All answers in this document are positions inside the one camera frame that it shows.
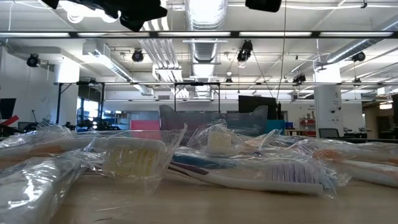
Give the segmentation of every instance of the wall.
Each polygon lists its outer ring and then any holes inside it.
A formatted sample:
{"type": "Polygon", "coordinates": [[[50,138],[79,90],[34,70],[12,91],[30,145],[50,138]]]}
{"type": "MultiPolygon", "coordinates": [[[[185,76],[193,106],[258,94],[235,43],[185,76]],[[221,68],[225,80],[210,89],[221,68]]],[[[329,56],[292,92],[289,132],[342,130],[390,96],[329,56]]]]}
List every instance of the wall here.
{"type": "MultiPolygon", "coordinates": [[[[121,110],[121,111],[157,111],[159,105],[168,105],[174,108],[173,101],[161,102],[128,102],[128,101],[106,101],[104,108],[106,110],[121,110]]],[[[282,111],[288,112],[289,121],[294,122],[295,128],[299,128],[299,119],[303,118],[307,113],[311,113],[314,108],[313,102],[282,102],[282,111]]],[[[236,101],[222,101],[221,112],[237,111],[238,102],[236,101]]],[[[350,128],[353,131],[358,131],[359,128],[364,127],[362,117],[362,105],[360,102],[343,102],[342,107],[344,127],[350,128]]],[[[177,111],[218,111],[218,102],[177,102],[177,111]]]]}
{"type": "MultiPolygon", "coordinates": [[[[0,47],[0,98],[17,98],[14,114],[18,121],[34,122],[50,115],[55,121],[57,114],[58,86],[53,83],[56,75],[44,68],[30,68],[20,59],[0,47]]],[[[60,124],[76,123],[77,88],[71,86],[62,95],[60,124]]]]}

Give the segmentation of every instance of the office desk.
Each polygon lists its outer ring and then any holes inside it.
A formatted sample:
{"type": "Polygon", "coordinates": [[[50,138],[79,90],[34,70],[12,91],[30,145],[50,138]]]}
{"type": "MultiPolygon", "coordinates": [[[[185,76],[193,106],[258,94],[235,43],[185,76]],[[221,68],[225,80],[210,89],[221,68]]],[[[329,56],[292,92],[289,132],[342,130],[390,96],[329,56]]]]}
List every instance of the office desk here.
{"type": "Polygon", "coordinates": [[[398,223],[398,189],[351,181],[334,199],[235,190],[168,175],[154,195],[83,175],[51,224],[398,223]]]}

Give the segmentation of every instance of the spotlight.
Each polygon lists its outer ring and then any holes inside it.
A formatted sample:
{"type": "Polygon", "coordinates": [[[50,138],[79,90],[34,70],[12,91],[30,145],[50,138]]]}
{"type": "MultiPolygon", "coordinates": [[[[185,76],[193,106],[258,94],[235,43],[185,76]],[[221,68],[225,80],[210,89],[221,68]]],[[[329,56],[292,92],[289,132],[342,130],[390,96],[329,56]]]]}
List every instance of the spotlight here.
{"type": "Polygon", "coordinates": [[[238,54],[238,61],[245,62],[251,56],[251,51],[253,50],[253,45],[251,40],[245,40],[242,46],[242,49],[239,51],[238,54]]]}
{"type": "Polygon", "coordinates": [[[364,52],[360,52],[354,56],[351,57],[351,60],[354,62],[362,62],[366,59],[366,55],[364,52]]]}
{"type": "Polygon", "coordinates": [[[37,68],[40,66],[40,59],[38,54],[30,54],[30,57],[27,59],[26,64],[29,67],[37,68]]]}
{"type": "Polygon", "coordinates": [[[142,62],[144,59],[142,49],[135,49],[131,59],[133,60],[133,62],[142,62]]]}
{"type": "Polygon", "coordinates": [[[304,75],[304,74],[297,75],[297,76],[293,79],[293,82],[294,82],[294,83],[302,83],[302,82],[305,82],[305,81],[307,81],[307,79],[305,78],[305,75],[304,75]]]}
{"type": "Polygon", "coordinates": [[[360,78],[355,78],[353,83],[361,83],[361,79],[360,78]]]}

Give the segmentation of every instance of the cable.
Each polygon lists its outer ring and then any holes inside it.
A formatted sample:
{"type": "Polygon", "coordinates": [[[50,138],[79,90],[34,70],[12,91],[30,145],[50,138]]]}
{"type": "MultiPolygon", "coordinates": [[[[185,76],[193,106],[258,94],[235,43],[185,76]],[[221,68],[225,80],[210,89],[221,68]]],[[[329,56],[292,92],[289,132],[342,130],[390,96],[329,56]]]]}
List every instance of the cable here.
{"type": "Polygon", "coordinates": [[[279,97],[279,92],[280,92],[280,85],[282,84],[282,79],[284,77],[284,58],[285,58],[285,43],[286,43],[286,15],[287,15],[287,8],[285,7],[285,22],[284,22],[284,43],[282,46],[282,67],[280,68],[280,80],[279,80],[279,86],[278,86],[278,93],[276,95],[276,102],[278,102],[278,97],[279,97]]]}
{"type": "Polygon", "coordinates": [[[268,89],[269,93],[271,94],[271,97],[273,98],[274,96],[272,95],[272,92],[271,92],[271,89],[270,89],[270,88],[269,88],[269,86],[268,86],[267,80],[266,80],[266,78],[265,78],[264,74],[262,73],[262,70],[261,70],[261,67],[260,67],[259,61],[257,60],[256,53],[254,52],[254,50],[252,50],[252,52],[253,52],[253,56],[254,56],[254,58],[256,59],[257,66],[259,67],[259,70],[260,70],[260,73],[261,73],[262,79],[264,80],[264,83],[266,84],[266,86],[267,86],[267,89],[268,89]]]}

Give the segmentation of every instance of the blue object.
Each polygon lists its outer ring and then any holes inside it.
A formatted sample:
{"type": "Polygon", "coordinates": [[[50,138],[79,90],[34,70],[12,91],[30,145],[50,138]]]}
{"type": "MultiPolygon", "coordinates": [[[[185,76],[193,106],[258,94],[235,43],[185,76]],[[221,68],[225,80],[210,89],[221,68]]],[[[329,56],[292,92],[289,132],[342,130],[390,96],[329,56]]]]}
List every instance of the blue object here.
{"type": "Polygon", "coordinates": [[[293,128],[293,122],[285,122],[285,129],[292,129],[293,128]]]}
{"type": "Polygon", "coordinates": [[[266,133],[274,129],[282,130],[280,134],[283,135],[285,133],[285,120],[267,120],[266,133]]]}

